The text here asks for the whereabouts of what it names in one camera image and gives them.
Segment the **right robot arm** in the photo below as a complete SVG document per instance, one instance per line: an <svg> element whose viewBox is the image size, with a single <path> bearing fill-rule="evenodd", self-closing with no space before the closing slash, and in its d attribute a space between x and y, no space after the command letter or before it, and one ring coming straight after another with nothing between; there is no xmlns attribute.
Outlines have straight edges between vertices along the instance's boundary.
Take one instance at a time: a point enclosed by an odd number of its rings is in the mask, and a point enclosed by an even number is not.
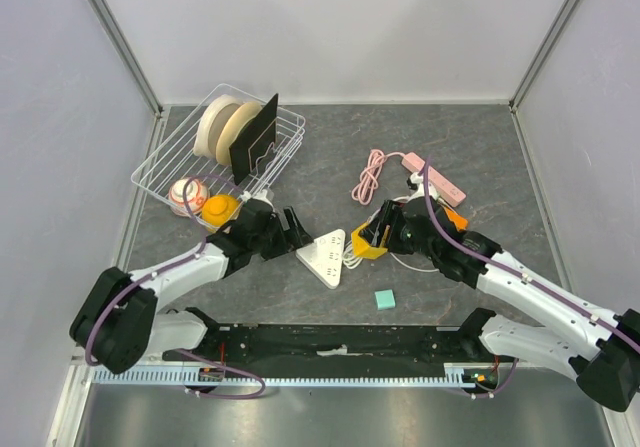
<svg viewBox="0 0 640 447"><path fill-rule="evenodd" d="M430 197L384 202L351 234L356 256L421 254L444 277L496 297L537 321L531 327L477 309L458 348L524 360L576 382L601 406L624 412L639 392L639 313L598 306L527 268L497 242Z"/></svg>

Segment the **yellow cube plug adapter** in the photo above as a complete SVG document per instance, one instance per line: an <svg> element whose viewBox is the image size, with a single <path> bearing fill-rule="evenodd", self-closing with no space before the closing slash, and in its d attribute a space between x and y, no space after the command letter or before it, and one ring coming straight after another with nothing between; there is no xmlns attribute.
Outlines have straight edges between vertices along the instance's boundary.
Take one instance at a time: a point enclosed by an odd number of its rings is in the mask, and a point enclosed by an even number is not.
<svg viewBox="0 0 640 447"><path fill-rule="evenodd" d="M361 224L351 233L351 246L353 254L360 259L375 260L388 252L387 247L371 246L362 236L361 233L369 225L368 222Z"/></svg>

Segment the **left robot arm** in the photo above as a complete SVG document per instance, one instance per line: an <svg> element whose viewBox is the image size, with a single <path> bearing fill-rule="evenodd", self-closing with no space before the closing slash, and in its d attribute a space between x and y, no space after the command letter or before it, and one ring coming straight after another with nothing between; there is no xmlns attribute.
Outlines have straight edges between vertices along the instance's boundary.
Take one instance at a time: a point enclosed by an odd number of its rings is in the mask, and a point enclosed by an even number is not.
<svg viewBox="0 0 640 447"><path fill-rule="evenodd" d="M186 253L146 269L104 270L72 321L69 335L91 366L121 374L151 353L186 349L208 360L219 336L206 320L163 308L186 293L231 276L254 255L270 260L312 244L294 210L274 211L270 201L251 198L201 243Z"/></svg>

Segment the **teal plug adapter front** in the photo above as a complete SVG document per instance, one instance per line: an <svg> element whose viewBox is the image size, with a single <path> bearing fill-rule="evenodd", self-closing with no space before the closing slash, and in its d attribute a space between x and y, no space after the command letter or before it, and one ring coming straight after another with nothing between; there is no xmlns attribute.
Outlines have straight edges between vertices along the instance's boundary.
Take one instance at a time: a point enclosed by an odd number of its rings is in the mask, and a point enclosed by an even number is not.
<svg viewBox="0 0 640 447"><path fill-rule="evenodd" d="M396 300L391 289L375 292L376 307L379 311L393 309L396 307Z"/></svg>

